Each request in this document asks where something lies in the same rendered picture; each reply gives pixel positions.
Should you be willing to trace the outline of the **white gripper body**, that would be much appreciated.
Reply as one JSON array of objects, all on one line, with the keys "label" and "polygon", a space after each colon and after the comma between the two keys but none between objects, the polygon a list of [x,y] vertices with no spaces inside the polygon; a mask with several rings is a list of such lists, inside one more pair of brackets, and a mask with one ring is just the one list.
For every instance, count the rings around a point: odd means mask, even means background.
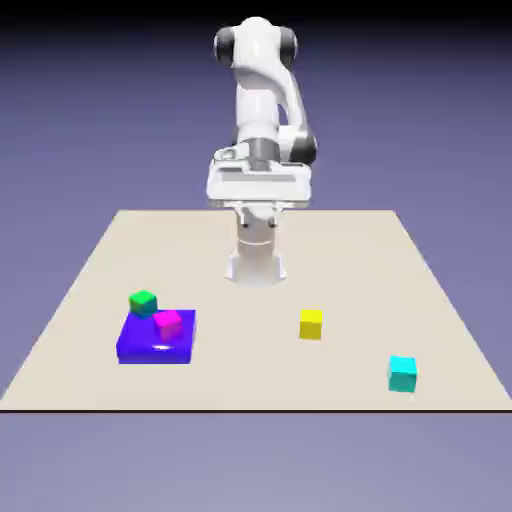
[{"label": "white gripper body", "polygon": [[212,161],[206,195],[215,207],[238,203],[306,205],[311,198],[312,171],[302,164],[270,163],[269,171],[253,171],[246,160]]}]

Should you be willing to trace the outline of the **small yellow cube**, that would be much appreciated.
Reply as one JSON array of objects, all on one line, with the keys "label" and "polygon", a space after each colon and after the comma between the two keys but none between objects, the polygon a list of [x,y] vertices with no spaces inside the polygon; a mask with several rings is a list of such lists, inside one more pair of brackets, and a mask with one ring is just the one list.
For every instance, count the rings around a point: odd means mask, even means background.
[{"label": "small yellow cube", "polygon": [[323,313],[318,309],[300,311],[299,337],[319,341],[322,337]]}]

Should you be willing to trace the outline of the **small magenta cube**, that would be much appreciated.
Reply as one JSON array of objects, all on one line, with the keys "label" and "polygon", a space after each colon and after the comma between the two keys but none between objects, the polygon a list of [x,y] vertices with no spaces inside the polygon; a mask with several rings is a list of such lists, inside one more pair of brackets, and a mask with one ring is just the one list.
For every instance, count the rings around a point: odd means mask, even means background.
[{"label": "small magenta cube", "polygon": [[182,318],[176,310],[157,311],[152,318],[155,332],[163,342],[178,336],[183,329]]}]

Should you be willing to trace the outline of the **small green cube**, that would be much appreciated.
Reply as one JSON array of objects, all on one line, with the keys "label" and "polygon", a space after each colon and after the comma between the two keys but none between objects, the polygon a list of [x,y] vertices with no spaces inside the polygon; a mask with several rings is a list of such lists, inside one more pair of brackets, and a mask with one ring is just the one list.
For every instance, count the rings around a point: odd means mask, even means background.
[{"label": "small green cube", "polygon": [[132,315],[146,318],[158,311],[157,297],[150,291],[139,290],[129,296],[129,310]]}]

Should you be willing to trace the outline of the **small cyan cube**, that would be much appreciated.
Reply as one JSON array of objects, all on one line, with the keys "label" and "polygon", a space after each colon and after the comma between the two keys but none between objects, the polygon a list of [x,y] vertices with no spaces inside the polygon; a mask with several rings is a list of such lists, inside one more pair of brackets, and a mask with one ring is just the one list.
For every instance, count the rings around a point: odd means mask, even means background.
[{"label": "small cyan cube", "polygon": [[414,393],[417,383],[417,364],[414,357],[392,355],[388,365],[388,389],[393,392]]}]

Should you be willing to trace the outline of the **large blue box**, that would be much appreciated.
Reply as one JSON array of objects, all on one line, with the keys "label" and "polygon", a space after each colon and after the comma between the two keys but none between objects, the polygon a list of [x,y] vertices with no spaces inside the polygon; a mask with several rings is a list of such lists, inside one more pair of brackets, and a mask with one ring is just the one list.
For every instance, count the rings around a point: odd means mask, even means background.
[{"label": "large blue box", "polygon": [[152,316],[141,318],[129,313],[116,343],[120,364],[189,364],[196,328],[194,309],[176,310],[183,329],[173,339],[163,342],[155,332]]}]

